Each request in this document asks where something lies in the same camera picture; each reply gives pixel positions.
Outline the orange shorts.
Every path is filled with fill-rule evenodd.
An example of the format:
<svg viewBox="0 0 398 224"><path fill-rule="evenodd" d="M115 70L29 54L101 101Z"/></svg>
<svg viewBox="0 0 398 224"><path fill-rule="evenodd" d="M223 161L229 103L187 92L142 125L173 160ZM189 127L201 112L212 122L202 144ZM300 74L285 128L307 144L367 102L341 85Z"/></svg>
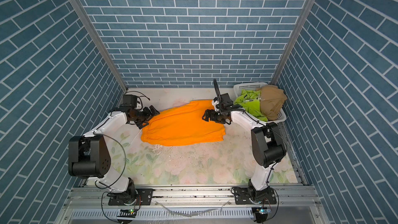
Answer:
<svg viewBox="0 0 398 224"><path fill-rule="evenodd" d="M160 112L143 128L141 140L151 145L188 146L221 142L226 134L223 124L202 119L213 108L212 100L191 101L181 107Z"/></svg>

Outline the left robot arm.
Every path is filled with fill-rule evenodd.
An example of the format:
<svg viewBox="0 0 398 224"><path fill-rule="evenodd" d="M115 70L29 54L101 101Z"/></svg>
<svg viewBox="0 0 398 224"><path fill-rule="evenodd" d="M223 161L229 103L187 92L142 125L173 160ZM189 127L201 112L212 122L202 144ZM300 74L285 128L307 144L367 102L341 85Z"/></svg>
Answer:
<svg viewBox="0 0 398 224"><path fill-rule="evenodd" d="M132 106L114 108L108 116L91 131L82 136L74 136L68 142L68 172L71 176L94 180L109 190L109 196L120 198L125 205L136 201L138 192L132 179L123 176L112 168L112 160L107 147L108 141L120 146L126 162L126 153L121 142L112 136L123 125L131 121L140 130L149 124L160 112L152 105L137 110Z"/></svg>

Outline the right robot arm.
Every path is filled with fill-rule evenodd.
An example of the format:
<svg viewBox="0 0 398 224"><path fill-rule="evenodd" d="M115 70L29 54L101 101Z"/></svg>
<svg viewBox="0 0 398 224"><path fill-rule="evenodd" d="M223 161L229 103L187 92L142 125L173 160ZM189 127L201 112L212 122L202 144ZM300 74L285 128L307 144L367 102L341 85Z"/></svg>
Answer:
<svg viewBox="0 0 398 224"><path fill-rule="evenodd" d="M229 113L206 110L202 119L220 124L231 124L234 122L250 132L252 154L257 166L249 181L249 186L257 192L267 189L276 165L287 154L285 140L280 135L278 125L275 123L261 123L261 121L242 108L235 109Z"/></svg>

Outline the neon green shorts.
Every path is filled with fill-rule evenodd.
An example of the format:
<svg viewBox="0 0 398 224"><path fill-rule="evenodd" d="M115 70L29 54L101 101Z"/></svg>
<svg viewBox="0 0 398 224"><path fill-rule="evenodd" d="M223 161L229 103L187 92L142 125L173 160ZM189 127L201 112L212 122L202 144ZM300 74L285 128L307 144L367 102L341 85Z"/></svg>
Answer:
<svg viewBox="0 0 398 224"><path fill-rule="evenodd" d="M241 91L241 95L236 98L234 104L240 105L246 112L256 117L261 121L268 121L267 117L263 115L260 109L261 92L255 90Z"/></svg>

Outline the tan brown shorts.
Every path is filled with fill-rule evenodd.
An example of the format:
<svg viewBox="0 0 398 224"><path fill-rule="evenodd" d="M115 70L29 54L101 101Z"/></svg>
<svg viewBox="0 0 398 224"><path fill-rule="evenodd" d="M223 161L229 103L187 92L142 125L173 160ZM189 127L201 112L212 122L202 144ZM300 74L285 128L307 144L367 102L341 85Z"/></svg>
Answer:
<svg viewBox="0 0 398 224"><path fill-rule="evenodd" d="M261 112L267 117L268 121L277 120L278 114L287 100L284 90L274 85L266 85L255 89L255 91L258 90L261 92Z"/></svg>

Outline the white plastic laundry basket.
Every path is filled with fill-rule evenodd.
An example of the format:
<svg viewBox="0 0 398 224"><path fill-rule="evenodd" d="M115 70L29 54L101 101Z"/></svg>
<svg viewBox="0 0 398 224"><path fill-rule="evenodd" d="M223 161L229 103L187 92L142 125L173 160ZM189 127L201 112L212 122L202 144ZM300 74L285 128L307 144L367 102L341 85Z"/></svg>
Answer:
<svg viewBox="0 0 398 224"><path fill-rule="evenodd" d="M277 86L263 82L242 83L235 85L233 90L236 95L234 103L256 119L275 123L286 120L283 104L287 96Z"/></svg>

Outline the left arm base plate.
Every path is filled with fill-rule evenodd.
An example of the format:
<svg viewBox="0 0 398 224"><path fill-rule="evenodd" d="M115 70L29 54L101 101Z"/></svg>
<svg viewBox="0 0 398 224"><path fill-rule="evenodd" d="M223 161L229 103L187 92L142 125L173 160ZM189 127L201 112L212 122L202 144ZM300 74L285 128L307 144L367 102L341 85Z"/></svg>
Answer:
<svg viewBox="0 0 398 224"><path fill-rule="evenodd" d="M151 188L136 189L132 192L108 193L110 206L150 205L154 190Z"/></svg>

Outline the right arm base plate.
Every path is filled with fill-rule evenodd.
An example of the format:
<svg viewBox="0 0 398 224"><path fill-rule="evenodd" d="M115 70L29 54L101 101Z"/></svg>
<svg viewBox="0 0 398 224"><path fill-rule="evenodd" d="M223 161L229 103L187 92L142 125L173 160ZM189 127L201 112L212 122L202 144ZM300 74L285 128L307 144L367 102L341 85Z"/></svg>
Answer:
<svg viewBox="0 0 398 224"><path fill-rule="evenodd" d="M253 187L232 187L230 189L237 205L247 204L276 204L277 198L273 188L268 187L256 191Z"/></svg>

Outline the aluminium front rail frame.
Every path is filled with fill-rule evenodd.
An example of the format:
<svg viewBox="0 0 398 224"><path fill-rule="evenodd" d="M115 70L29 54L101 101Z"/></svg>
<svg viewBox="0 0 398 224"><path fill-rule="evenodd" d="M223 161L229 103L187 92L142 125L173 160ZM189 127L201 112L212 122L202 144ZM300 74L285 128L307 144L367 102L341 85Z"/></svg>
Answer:
<svg viewBox="0 0 398 224"><path fill-rule="evenodd" d="M94 187L74 188L58 224L326 224L312 186L273 185L276 204L235 204L230 185L139 186L154 190L150 205L110 206Z"/></svg>

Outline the aluminium corner post left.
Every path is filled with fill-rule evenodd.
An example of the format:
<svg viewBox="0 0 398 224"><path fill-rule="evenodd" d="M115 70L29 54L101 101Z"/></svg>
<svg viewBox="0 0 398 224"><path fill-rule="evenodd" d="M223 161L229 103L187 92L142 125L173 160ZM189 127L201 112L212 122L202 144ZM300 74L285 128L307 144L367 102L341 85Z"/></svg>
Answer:
<svg viewBox="0 0 398 224"><path fill-rule="evenodd" d="M90 20L88 14L86 13L82 3L80 0L68 0L76 12L77 16L79 17L80 21L82 22L83 26L85 27L86 31L90 35L93 43L95 44L96 48L102 55L105 63L108 65L110 71L114 75L116 81L118 82L119 86L123 90L124 93L127 92L128 87L124 80L122 79L121 74L119 73L118 69L116 68L112 58L110 57L109 52L107 51L104 43L102 42L101 38L99 37L92 21Z"/></svg>

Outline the aluminium corner post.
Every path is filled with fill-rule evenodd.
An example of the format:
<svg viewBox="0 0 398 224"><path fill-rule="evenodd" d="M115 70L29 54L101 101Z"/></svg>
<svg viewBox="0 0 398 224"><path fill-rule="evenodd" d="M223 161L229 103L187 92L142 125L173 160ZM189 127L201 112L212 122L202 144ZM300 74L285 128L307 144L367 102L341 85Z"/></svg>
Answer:
<svg viewBox="0 0 398 224"><path fill-rule="evenodd" d="M119 86L123 90L124 93L127 92L128 87L124 80L122 79L121 74L119 73L118 69L116 68L112 58L110 57L109 52L107 51L104 43L102 42L101 38L99 37L92 21L90 20L88 14L86 13L82 3L80 0L68 0L76 12L77 16L79 17L80 21L82 22L83 26L85 27L86 31L90 35L93 43L95 44L96 48L102 55L105 63L108 65L110 71L114 75L116 81L118 82Z"/></svg>
<svg viewBox="0 0 398 224"><path fill-rule="evenodd" d="M282 71L289 59L289 56L292 53L293 47L299 37L299 34L311 12L312 7L314 6L315 0L306 0L303 8L301 10L301 13L297 19L297 23L295 24L293 31L289 37L289 41L286 44L285 50L279 60L278 65L276 66L276 70L271 78L271 81L269 82L271 85L276 85L278 82L279 77L282 74Z"/></svg>

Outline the aluminium corner post right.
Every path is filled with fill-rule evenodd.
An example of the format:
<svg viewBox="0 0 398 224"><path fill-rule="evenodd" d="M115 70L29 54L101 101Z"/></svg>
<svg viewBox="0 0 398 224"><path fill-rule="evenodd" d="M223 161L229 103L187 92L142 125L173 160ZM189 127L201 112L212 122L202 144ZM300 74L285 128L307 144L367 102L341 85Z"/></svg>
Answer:
<svg viewBox="0 0 398 224"><path fill-rule="evenodd" d="M289 37L289 41L286 44L285 50L279 60L278 65L276 66L276 70L271 78L271 81L269 82L271 85L276 85L278 82L279 77L282 74L282 71L289 59L289 56L292 53L293 47L299 37L299 34L311 12L312 7L314 6L315 0L306 0L303 8L301 10L301 13L297 19L297 23L295 24L293 31Z"/></svg>

